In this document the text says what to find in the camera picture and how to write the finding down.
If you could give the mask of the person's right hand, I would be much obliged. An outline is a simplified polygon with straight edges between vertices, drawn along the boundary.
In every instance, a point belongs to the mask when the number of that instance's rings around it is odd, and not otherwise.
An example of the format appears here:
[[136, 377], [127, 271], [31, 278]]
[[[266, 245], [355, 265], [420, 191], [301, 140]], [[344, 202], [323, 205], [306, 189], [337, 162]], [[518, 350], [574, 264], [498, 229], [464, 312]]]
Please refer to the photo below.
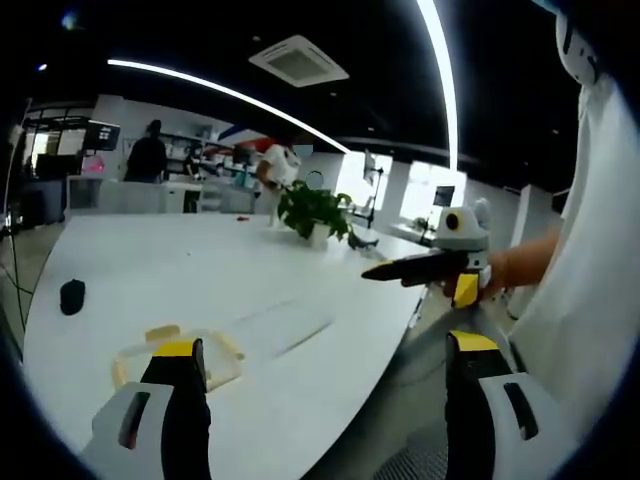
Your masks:
[[484, 296], [492, 298], [504, 289], [520, 285], [517, 250], [496, 251], [489, 255], [491, 278], [484, 289]]

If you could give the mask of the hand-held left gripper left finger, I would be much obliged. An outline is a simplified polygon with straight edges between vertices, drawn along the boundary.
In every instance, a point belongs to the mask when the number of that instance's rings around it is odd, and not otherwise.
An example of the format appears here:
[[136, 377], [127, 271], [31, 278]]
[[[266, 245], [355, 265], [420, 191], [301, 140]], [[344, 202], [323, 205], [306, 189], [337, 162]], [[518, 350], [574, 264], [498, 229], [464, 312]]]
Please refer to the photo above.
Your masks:
[[92, 420], [82, 461], [98, 479], [209, 479], [203, 340], [171, 341]]

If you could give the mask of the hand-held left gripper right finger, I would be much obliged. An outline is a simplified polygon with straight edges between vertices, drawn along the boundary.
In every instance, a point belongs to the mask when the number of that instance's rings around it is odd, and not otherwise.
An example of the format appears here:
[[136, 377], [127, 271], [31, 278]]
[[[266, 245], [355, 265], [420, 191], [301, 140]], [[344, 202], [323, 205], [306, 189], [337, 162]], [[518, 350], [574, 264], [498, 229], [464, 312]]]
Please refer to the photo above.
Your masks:
[[577, 450], [555, 400], [498, 345], [446, 336], [448, 479], [550, 479]]

